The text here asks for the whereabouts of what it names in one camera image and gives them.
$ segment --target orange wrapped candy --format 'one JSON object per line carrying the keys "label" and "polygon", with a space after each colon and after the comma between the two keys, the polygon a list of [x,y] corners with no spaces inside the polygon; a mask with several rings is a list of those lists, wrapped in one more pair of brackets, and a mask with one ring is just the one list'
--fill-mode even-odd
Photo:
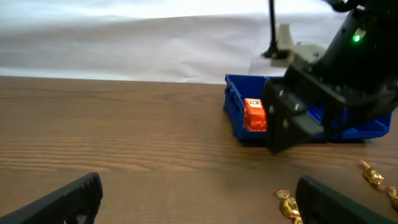
{"label": "orange wrapped candy", "polygon": [[258,99],[244,99],[243,124],[248,131],[267,131],[266,111]]}

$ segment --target blue plastic crate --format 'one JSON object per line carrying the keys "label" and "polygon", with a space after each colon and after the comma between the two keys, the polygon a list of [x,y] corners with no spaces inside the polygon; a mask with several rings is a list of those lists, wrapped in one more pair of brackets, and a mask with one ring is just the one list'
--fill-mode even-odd
{"label": "blue plastic crate", "polygon": [[[262,89],[266,81],[271,77],[259,77],[250,75],[226,75],[224,110],[229,116],[233,127],[233,134],[239,140],[264,139],[266,132],[247,131],[243,125],[244,99],[262,98]],[[319,123],[323,118],[324,108],[310,108],[308,113]],[[390,130],[391,116],[383,116],[366,124],[343,131],[332,139],[371,139],[382,137]],[[343,113],[343,119],[349,117],[347,111]]]}

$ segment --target wood grain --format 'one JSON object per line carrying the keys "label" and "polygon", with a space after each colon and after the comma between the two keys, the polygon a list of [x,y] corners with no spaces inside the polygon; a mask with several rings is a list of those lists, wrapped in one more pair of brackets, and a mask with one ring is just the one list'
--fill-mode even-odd
{"label": "wood grain", "polygon": [[0,216],[91,172],[96,223],[291,223],[278,189],[310,175],[398,221],[361,159],[398,185],[398,124],[366,143],[272,156],[235,140],[223,85],[0,78]]}

